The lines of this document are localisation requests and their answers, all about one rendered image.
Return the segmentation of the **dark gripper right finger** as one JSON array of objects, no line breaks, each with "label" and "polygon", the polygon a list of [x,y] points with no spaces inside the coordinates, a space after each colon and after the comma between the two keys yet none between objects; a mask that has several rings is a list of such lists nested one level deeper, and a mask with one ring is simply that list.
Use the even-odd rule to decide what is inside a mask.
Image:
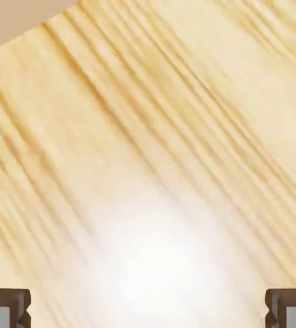
[{"label": "dark gripper right finger", "polygon": [[296,288],[268,289],[265,304],[265,328],[296,328]]}]

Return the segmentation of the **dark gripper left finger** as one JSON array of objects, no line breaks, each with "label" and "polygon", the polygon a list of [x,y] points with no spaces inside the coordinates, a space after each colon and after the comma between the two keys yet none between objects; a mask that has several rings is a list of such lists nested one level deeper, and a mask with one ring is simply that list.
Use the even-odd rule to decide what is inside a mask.
[{"label": "dark gripper left finger", "polygon": [[31,292],[24,288],[0,288],[0,328],[31,328]]}]

